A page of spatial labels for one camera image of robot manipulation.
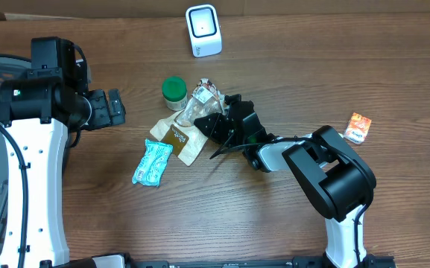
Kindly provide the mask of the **teal snack packet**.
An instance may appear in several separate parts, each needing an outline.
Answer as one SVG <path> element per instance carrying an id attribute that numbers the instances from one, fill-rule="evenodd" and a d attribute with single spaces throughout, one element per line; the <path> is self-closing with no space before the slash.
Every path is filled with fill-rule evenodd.
<path id="1" fill-rule="evenodd" d="M 145 139 L 145 154 L 135 169 L 132 183 L 159 187 L 173 149 L 170 144 Z"/>

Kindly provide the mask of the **green capped bottle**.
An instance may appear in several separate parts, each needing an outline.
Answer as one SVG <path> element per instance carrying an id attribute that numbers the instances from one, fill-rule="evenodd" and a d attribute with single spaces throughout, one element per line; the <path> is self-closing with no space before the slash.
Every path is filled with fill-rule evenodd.
<path id="1" fill-rule="evenodd" d="M 173 111 L 186 108 L 188 91 L 185 81 L 180 77 L 169 77 L 162 84 L 162 95 L 166 106 Z"/>

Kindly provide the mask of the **small orange white box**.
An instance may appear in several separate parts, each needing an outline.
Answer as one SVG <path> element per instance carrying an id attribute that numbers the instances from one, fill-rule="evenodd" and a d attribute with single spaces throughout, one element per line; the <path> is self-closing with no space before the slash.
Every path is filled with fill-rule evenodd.
<path id="1" fill-rule="evenodd" d="M 369 132 L 372 120 L 354 112 L 344 131 L 344 138 L 354 144 L 362 144 Z"/>

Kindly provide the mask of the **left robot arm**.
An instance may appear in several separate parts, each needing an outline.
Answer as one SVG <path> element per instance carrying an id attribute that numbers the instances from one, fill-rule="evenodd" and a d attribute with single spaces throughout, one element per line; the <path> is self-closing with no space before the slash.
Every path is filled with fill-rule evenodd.
<path id="1" fill-rule="evenodd" d="M 124 265 L 122 257 L 69 259 L 63 228 L 65 154 L 71 133 L 125 122 L 116 89 L 89 90 L 86 59 L 59 37 L 31 41 L 31 67 L 23 78 L 0 86 L 0 124 L 8 162 L 7 223 L 0 267 L 101 267 Z"/>

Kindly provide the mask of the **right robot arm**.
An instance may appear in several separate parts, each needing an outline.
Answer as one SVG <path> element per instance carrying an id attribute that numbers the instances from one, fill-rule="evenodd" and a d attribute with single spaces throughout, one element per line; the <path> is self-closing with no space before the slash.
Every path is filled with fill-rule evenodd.
<path id="1" fill-rule="evenodd" d="M 314 209 L 326 221 L 324 267 L 368 267 L 363 216 L 373 201 L 376 178 L 366 162 L 331 126 L 304 136 L 268 133 L 252 101 L 225 98 L 228 109 L 195 119 L 194 125 L 219 144 L 213 153 L 242 152 L 255 170 L 289 170 Z"/>

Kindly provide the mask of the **beige brown snack pouch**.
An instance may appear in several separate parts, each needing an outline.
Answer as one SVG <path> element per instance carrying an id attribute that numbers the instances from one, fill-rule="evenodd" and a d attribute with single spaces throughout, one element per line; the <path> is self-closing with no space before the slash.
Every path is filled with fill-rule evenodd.
<path id="1" fill-rule="evenodd" d="M 224 101 L 225 95 L 208 78 L 201 78 L 185 109 L 158 120 L 150 134 L 157 141 L 172 145 L 173 154 L 190 166 L 208 140 L 195 126 L 195 119 L 215 113 L 226 115 L 229 106 Z"/>

